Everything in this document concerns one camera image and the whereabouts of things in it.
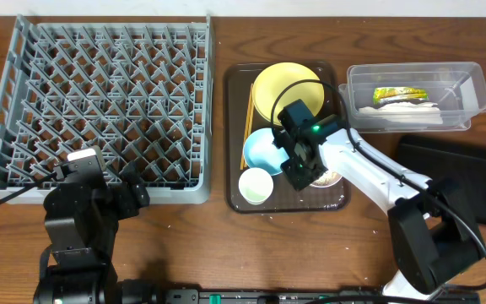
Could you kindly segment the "pink-white bowl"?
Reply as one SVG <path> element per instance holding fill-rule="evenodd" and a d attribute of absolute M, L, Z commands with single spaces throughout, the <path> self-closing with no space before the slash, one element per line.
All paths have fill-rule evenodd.
<path fill-rule="evenodd" d="M 315 180 L 311 186 L 318 188 L 331 187 L 341 181 L 343 177 L 335 171 L 326 171 L 320 178 Z"/>

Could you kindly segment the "light blue bowl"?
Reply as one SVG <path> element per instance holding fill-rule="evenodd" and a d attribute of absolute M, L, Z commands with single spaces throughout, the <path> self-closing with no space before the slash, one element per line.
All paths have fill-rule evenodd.
<path fill-rule="evenodd" d="M 273 143 L 271 128 L 261 128 L 252 132 L 244 143 L 243 154 L 249 168 L 260 168 L 270 176 L 282 173 L 281 165 L 289 159 L 284 148 Z"/>

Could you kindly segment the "small white cup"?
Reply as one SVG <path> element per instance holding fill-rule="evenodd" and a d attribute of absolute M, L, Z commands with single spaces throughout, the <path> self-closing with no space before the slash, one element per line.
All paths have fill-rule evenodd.
<path fill-rule="evenodd" d="M 245 170 L 238 181 L 243 199 L 252 205 L 263 204 L 273 193 L 273 178 L 261 168 Z"/>

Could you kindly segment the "green yellow snack wrapper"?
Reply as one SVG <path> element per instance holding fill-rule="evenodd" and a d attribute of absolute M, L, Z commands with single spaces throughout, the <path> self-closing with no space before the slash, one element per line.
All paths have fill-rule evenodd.
<path fill-rule="evenodd" d="M 412 87 L 380 87 L 373 93 L 375 105 L 404 100 L 427 100 L 428 94 L 424 89 Z"/>

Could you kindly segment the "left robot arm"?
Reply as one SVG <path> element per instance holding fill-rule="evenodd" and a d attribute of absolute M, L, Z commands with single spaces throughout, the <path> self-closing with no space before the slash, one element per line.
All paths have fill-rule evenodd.
<path fill-rule="evenodd" d="M 120 221 L 149 206 L 137 167 L 127 166 L 114 185 L 92 160 L 66 162 L 55 172 L 60 183 L 43 203 L 51 244 L 40 257 L 33 301 L 160 303 L 157 287 L 141 279 L 120 281 L 112 263 Z"/>

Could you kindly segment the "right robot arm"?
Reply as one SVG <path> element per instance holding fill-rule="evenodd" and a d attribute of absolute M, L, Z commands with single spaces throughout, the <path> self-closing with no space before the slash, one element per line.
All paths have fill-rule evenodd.
<path fill-rule="evenodd" d="M 382 293 L 393 301 L 429 300 L 483 259 L 486 246 L 453 182 L 434 182 L 367 144 L 352 128 L 318 123 L 273 130 L 289 158 L 282 165 L 296 190 L 330 170 L 346 178 L 388 217 L 397 273 Z"/>

